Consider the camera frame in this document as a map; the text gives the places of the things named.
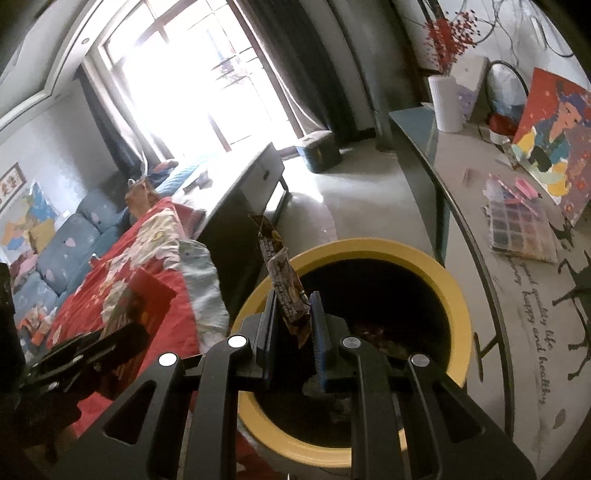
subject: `ceiling molding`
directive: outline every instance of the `ceiling molding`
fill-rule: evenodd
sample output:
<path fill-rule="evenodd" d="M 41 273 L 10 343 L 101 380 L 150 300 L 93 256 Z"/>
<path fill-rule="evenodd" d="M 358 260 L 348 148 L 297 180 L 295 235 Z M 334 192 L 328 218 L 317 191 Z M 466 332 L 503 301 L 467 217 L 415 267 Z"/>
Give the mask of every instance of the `ceiling molding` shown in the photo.
<path fill-rule="evenodd" d="M 4 71 L 2 72 L 2 74 L 0 74 L 0 85 L 2 85 L 2 82 L 4 81 L 4 79 L 6 77 L 8 77 L 8 74 L 12 71 L 12 69 L 17 66 L 18 58 L 21 55 L 22 45 L 24 43 L 25 43 L 24 40 L 19 43 L 17 49 L 14 51 L 14 54 L 12 54 L 11 59 L 9 60 L 6 67 L 4 68 Z"/>
<path fill-rule="evenodd" d="M 0 118 L 0 144 L 62 98 L 90 46 L 123 3 L 124 0 L 89 0 L 86 3 L 62 41 L 43 89 Z"/>

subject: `vase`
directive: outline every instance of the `vase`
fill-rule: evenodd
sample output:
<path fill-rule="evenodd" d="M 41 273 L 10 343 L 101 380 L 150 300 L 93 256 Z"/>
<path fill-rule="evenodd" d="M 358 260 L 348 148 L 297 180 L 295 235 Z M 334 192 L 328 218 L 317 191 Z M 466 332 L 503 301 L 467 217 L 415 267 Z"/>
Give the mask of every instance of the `vase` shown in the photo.
<path fill-rule="evenodd" d="M 451 134 L 461 132 L 464 127 L 464 117 L 456 79 L 451 75 L 432 75 L 429 77 L 429 86 L 437 129 Z"/>

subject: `window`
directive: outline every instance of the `window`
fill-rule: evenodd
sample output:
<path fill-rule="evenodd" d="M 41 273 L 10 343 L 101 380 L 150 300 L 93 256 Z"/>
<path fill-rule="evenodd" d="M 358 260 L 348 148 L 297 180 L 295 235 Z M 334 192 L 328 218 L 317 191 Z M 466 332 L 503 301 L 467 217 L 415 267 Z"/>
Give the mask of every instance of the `window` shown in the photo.
<path fill-rule="evenodd" d="M 176 157 L 261 136 L 278 150 L 293 146 L 287 101 L 226 0 L 144 0 L 104 47 L 138 113 Z"/>

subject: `sofa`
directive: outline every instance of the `sofa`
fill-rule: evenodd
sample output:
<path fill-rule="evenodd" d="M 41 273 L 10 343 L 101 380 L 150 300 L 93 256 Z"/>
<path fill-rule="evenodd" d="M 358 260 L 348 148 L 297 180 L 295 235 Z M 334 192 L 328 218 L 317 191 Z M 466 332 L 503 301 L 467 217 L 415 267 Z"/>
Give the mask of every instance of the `sofa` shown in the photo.
<path fill-rule="evenodd" d="M 163 181 L 156 191 L 162 197 L 171 196 L 204 160 L 182 164 L 165 179 L 159 176 Z M 76 213 L 58 228 L 39 255 L 35 271 L 14 293 L 15 322 L 35 306 L 45 307 L 47 313 L 59 311 L 68 296 L 76 292 L 91 270 L 91 257 L 107 253 L 133 224 L 125 205 L 127 190 L 127 179 L 117 173 L 80 202 Z M 39 349 L 32 346 L 26 329 L 21 329 L 19 336 L 27 361 L 44 352 L 45 342 Z"/>

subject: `canvas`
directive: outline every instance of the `canvas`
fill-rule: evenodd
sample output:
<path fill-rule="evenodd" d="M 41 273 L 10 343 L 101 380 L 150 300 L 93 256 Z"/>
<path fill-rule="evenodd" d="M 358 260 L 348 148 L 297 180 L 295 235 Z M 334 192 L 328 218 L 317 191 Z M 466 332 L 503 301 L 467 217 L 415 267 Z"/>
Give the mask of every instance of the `canvas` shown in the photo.
<path fill-rule="evenodd" d="M 513 149 L 521 164 L 575 224 L 591 194 L 591 95 L 535 69 Z"/>
<path fill-rule="evenodd" d="M 14 262 L 20 254 L 31 250 L 30 232 L 38 232 L 41 224 L 49 220 L 49 231 L 53 230 L 53 222 L 57 219 L 57 213 L 43 195 L 43 191 L 37 182 L 33 183 L 20 197 L 2 212 L 0 219 L 0 248 L 3 257 L 9 263 Z M 55 234 L 44 232 L 43 244 L 47 245 Z"/>

